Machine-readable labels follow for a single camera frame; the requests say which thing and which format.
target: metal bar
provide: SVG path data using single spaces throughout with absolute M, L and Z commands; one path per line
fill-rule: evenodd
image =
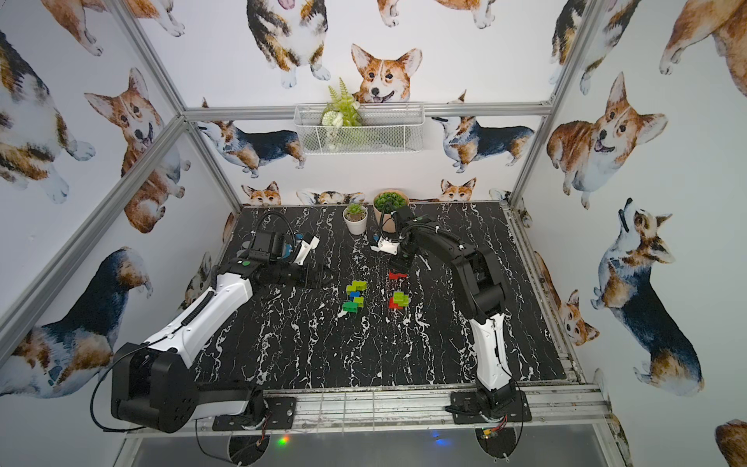
M 406 110 L 407 104 L 364 104 L 383 106 L 391 110 Z M 552 105 L 542 102 L 424 104 L 426 117 L 489 117 L 500 115 L 549 115 Z M 188 108 L 184 116 L 188 122 L 218 120 L 292 120 L 293 105 L 275 107 L 214 107 Z
M 171 77 L 169 77 L 166 67 L 161 62 L 158 54 L 155 53 L 153 45 L 132 13 L 129 5 L 124 0 L 103 0 L 103 2 L 106 9 L 114 16 L 114 21 L 123 30 L 125 38 L 130 42 L 130 46 L 132 46 L 135 53 L 148 68 L 150 74 L 153 75 L 158 87 L 166 95 L 166 99 L 169 105 L 171 105 L 174 114 L 177 116 L 181 115 L 186 108 L 184 100 L 182 100 L 179 90 L 176 88 Z
M 202 156 L 202 160 L 205 162 L 205 165 L 208 166 L 208 172 L 213 176 L 213 179 L 218 184 L 218 188 L 223 192 L 224 197 L 231 204 L 231 208 L 236 214 L 240 213 L 242 209 L 241 201 L 238 199 L 238 196 L 236 196 L 236 191 L 231 186 L 231 182 L 229 182 L 226 173 L 223 172 L 223 169 L 220 168 L 220 165 L 215 160 L 213 152 L 202 137 L 201 131 L 197 129 L 193 123 L 190 123 L 187 125 L 187 133 L 192 140 L 192 144 L 195 146 L 194 149 Z
M 117 182 L 60 251 L 31 281 L 10 306 L 7 314 L 0 318 L 0 365 L 5 363 L 23 336 L 41 318 L 186 127 L 187 123 L 179 117 L 174 117 L 166 125 L 146 153 Z
M 513 208 L 515 208 L 521 200 L 521 195 L 524 193 L 524 189 L 529 183 L 529 178 L 532 176 L 535 163 L 537 162 L 540 153 L 545 148 L 545 141 L 550 137 L 550 132 L 555 125 L 555 119 L 557 118 L 560 108 L 565 101 L 565 97 L 568 94 L 571 81 L 583 63 L 583 59 L 586 57 L 586 52 L 589 50 L 592 39 L 599 29 L 601 20 L 604 17 L 604 8 L 607 6 L 607 3 L 608 0 L 591 0 L 589 5 L 586 7 L 587 14 L 583 15 L 581 25 L 578 27 L 578 32 L 576 33 L 576 39 L 571 47 L 571 54 L 565 62 L 562 75 L 560 76 L 560 80 L 558 81 L 555 92 L 553 93 L 553 98 L 551 99 L 553 102 L 552 109 L 546 118 L 542 120 L 542 124 L 537 130 L 529 155 L 527 156 L 527 161 L 521 168 L 521 173 L 519 173 L 514 188 L 511 191 L 509 203 Z

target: vertical metal post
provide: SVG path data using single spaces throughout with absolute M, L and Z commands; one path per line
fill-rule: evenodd
M 542 123 L 540 123 L 532 142 L 527 161 L 521 168 L 521 173 L 519 173 L 514 188 L 511 191 L 511 197 L 509 198 L 511 208 L 515 208 L 519 201 L 521 201 L 521 196 L 524 194 L 524 190 L 532 176 L 532 170 L 534 170 L 537 158 L 539 158 L 542 149 L 545 147 L 545 141 L 550 137 L 550 131 L 555 124 L 557 114 L 560 112 L 560 108 L 565 101 L 571 80 L 583 64 L 583 59 L 586 57 L 586 52 L 599 29 L 601 20 L 604 17 L 605 7 L 608 3 L 609 0 L 590 0 L 586 6 L 586 14 L 583 15 L 581 24 L 576 32 L 576 38 L 571 47 L 571 54 L 565 62 L 560 80 L 551 97 L 551 101 L 553 102 L 552 110 L 549 115 L 542 119 Z

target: white mesh basket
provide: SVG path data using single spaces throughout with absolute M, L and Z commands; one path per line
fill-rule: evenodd
M 391 154 L 423 149 L 422 103 L 363 104 L 363 126 L 322 126 L 325 104 L 296 107 L 294 123 L 304 154 Z

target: black cable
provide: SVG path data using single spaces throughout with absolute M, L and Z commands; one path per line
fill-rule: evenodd
M 132 355 L 135 352 L 138 352 L 138 351 L 140 351 L 140 350 L 142 350 L 142 349 L 144 349 L 146 347 L 149 347 L 149 346 L 151 346 L 153 344 L 157 344 L 158 342 L 163 341 L 166 337 L 168 337 L 168 335 L 165 335 L 164 337 L 160 338 L 159 340 L 157 340 L 155 342 L 146 342 L 142 346 L 140 346 L 137 349 L 133 350 L 132 352 L 125 353 L 120 358 L 118 358 L 116 360 L 116 362 L 114 362 L 109 368 L 107 368 L 106 371 L 104 372 L 104 375 L 101 376 L 101 378 L 99 378 L 99 381 L 96 383 L 96 387 L 93 388 L 93 393 L 91 395 L 91 402 L 90 402 L 89 410 L 90 410 L 91 420 L 93 420 L 93 423 L 96 424 L 97 427 L 99 427 L 102 430 L 104 430 L 104 432 L 106 432 L 106 433 L 130 433 L 131 431 L 135 431 L 135 430 L 139 430 L 141 428 L 145 428 L 145 427 L 136 427 L 136 428 L 109 428 L 109 427 L 105 427 L 104 425 L 100 424 L 98 420 L 96 420 L 96 416 L 93 414 L 93 400 L 94 400 L 94 398 L 96 398 L 96 393 L 99 390 L 99 386 L 101 386 L 101 383 L 103 383 L 104 380 L 106 379 L 106 375 L 109 374 L 109 371 L 111 371 L 112 368 L 114 368 L 114 366 L 117 363 L 121 362 L 122 359 L 125 358 L 126 356 L 130 356 L 130 355 Z

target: marble surface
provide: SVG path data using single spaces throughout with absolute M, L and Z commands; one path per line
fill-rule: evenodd
M 468 322 L 454 307 L 450 271 L 435 257 L 418 258 L 407 279 L 388 279 L 388 255 L 370 250 L 365 236 L 352 236 L 343 206 L 277 208 L 297 232 L 320 238 L 314 259 L 337 274 L 318 290 L 273 286 L 255 291 L 220 329 L 196 363 L 196 380 L 246 380 L 266 389 L 335 388 L 469 383 L 476 359 Z M 369 232 L 373 225 L 370 210 Z M 418 204 L 466 241 L 498 255 L 518 308 L 506 319 L 511 373 L 519 380 L 564 379 L 560 358 L 527 279 L 503 211 L 497 203 Z M 246 208 L 228 248 L 233 258 L 249 240 L 265 209 Z M 282 221 L 277 229 L 282 228 Z M 345 286 L 368 281 L 365 307 L 340 316 Z M 396 290 L 411 297 L 405 310 L 389 310 Z

